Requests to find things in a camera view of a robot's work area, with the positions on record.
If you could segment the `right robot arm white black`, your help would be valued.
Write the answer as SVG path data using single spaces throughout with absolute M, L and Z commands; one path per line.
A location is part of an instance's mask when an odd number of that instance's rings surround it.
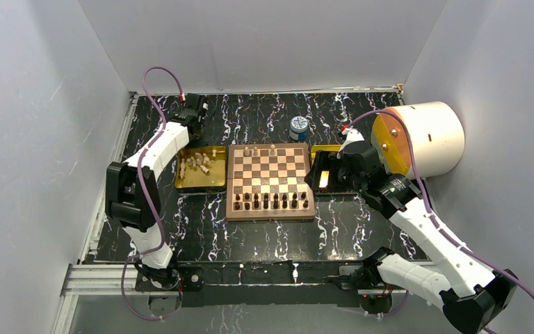
M 352 191 L 393 225 L 406 232 L 434 262 L 436 271 L 414 264 L 387 247 L 362 261 L 360 268 L 331 281 L 397 285 L 439 308 L 460 333 L 479 333 L 509 304 L 517 286 L 510 270 L 489 268 L 429 212 L 419 187 L 407 176 L 390 173 L 377 148 L 350 130 L 339 152 L 319 150 L 305 182 L 313 191 Z

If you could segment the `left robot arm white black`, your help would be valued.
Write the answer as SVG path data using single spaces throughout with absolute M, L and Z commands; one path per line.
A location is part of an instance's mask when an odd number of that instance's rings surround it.
M 162 289 L 176 287 L 180 272 L 170 264 L 173 252 L 165 240 L 157 181 L 178 151 L 200 137 L 208 110 L 205 96 L 181 96 L 181 106 L 161 116 L 161 124 L 141 149 L 106 169 L 106 216 L 131 237 L 138 259 L 154 269 L 153 281 Z

